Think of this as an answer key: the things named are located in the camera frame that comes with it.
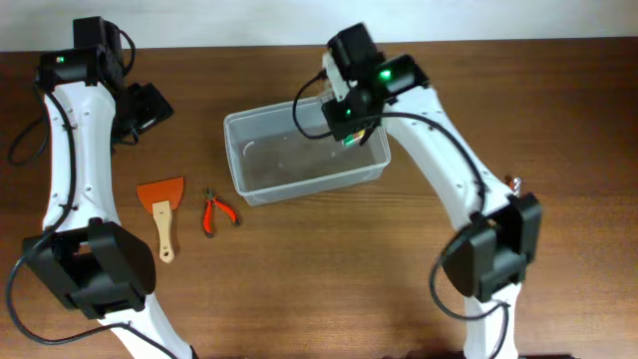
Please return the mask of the clear pack of coloured plugs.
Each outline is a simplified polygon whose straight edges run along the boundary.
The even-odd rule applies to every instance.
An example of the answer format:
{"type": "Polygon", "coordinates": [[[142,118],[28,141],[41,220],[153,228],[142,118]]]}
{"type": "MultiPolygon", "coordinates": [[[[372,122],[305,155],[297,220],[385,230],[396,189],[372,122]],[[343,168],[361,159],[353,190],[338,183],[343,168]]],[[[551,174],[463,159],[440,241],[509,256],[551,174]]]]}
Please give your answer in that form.
{"type": "Polygon", "coordinates": [[[365,135],[364,131],[360,131],[358,133],[349,135],[342,141],[342,144],[346,148],[356,146],[361,141],[361,139],[364,137],[364,135],[365,135]]]}

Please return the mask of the clear plastic container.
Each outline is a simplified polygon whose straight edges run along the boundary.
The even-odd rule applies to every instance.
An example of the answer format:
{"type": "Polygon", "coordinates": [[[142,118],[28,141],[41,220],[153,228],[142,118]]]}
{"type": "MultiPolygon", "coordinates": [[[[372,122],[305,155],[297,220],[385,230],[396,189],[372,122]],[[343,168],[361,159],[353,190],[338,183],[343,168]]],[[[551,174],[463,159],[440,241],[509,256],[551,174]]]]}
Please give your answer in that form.
{"type": "Polygon", "coordinates": [[[235,190],[251,206],[376,180],[391,161],[386,133],[360,146],[308,140],[292,118],[292,102],[228,115],[225,149],[235,190]]]}

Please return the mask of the orange scraper with wooden handle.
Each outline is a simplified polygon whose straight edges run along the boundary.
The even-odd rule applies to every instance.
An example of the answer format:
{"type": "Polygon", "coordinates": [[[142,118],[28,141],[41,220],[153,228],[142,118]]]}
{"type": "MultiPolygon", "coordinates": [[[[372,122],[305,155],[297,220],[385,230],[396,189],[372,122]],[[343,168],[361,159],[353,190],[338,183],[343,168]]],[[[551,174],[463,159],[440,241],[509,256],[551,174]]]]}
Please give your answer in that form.
{"type": "Polygon", "coordinates": [[[172,215],[179,207],[184,189],[184,177],[139,184],[137,196],[155,221],[159,234],[159,259],[171,263],[175,254],[171,242],[172,215]]]}

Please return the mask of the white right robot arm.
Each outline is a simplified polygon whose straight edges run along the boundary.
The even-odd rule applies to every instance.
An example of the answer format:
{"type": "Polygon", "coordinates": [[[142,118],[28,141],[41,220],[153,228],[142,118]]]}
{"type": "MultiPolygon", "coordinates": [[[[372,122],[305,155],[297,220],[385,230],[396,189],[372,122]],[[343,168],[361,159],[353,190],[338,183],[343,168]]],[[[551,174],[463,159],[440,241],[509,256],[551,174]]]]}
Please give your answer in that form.
{"type": "Polygon", "coordinates": [[[519,195],[479,160],[410,55],[387,59],[364,24],[327,43],[322,111],[341,141],[384,130],[411,156],[439,196],[455,235],[429,275],[434,303],[466,325],[466,358],[516,358],[514,311],[536,255],[542,206],[519,195]]]}

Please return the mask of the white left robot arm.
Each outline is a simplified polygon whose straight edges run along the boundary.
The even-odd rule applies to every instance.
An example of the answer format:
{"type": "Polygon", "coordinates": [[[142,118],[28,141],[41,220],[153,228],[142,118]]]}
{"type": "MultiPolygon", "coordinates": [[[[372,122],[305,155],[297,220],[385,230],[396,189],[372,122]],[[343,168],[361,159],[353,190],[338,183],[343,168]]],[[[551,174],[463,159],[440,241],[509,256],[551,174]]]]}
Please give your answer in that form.
{"type": "Polygon", "coordinates": [[[135,145],[172,107],[151,84],[127,84],[130,37],[99,16],[73,23],[70,49],[43,54],[35,85],[51,135],[51,190],[40,235],[23,242],[27,265],[69,310],[113,332],[137,358],[191,358],[156,296],[154,255],[124,229],[112,185],[112,150],[135,145]]]}

